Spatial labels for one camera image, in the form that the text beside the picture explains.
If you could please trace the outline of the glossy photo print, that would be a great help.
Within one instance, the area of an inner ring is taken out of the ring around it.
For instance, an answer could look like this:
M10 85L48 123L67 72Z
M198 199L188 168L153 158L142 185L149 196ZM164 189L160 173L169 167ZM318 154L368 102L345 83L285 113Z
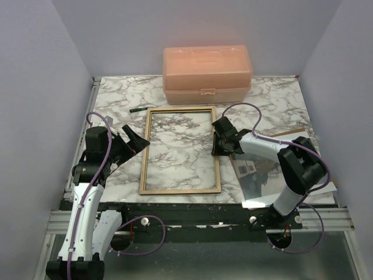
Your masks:
M304 129L274 135L290 141L297 137L309 137ZM285 187L280 165L266 157L253 154L233 154L230 162L242 189L242 207L247 209L269 207ZM312 193L305 202L308 204L334 204L335 185L330 182L325 188Z

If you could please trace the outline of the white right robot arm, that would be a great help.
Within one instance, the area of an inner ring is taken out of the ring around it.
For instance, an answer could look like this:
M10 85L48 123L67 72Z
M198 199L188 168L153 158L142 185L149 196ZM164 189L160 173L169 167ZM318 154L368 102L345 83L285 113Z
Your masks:
M252 226L282 228L313 187L320 189L317 184L322 179L330 182L329 169L308 138L299 136L289 142L259 135L254 129L238 131L226 116L214 121L212 127L212 156L253 153L275 161L283 172L285 188L264 216L256 214L250 219Z

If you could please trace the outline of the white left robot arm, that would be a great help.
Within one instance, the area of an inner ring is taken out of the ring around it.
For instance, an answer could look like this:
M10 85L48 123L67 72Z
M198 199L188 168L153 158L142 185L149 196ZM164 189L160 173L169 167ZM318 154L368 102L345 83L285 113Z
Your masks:
M120 209L98 212L111 166L122 165L150 144L128 125L122 129L128 142L106 127L86 131L86 148L72 169L73 205L68 230L57 260L47 263L49 279L102 279L112 237L116 230L129 225L128 214Z

